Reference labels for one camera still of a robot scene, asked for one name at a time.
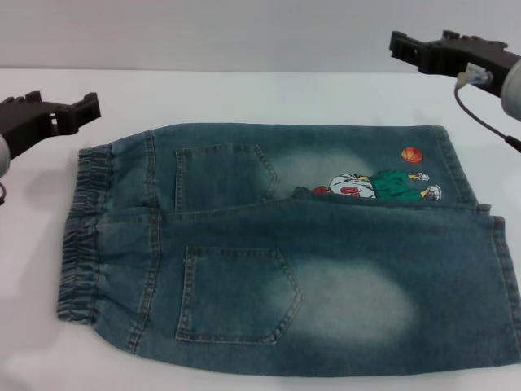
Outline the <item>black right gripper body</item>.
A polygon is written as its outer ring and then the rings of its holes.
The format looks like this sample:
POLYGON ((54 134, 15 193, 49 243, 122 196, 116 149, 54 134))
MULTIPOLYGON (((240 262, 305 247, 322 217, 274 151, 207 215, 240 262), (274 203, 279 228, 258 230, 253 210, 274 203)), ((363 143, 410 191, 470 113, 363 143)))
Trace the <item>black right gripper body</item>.
POLYGON ((476 71, 482 70, 488 74, 485 81, 478 81, 475 85, 499 97, 509 71, 520 61, 520 55, 507 48, 504 42, 445 30, 439 41, 428 43, 425 73, 456 77, 470 64, 476 71))

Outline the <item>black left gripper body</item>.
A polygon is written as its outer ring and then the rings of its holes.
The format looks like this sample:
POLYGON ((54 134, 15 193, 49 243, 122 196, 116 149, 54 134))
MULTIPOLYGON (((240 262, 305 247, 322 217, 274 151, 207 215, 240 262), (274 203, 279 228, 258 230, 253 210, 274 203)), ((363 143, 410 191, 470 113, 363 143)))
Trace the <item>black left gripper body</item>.
POLYGON ((1 102, 1 136, 7 143, 11 159, 54 135, 50 103, 42 101, 39 91, 1 102))

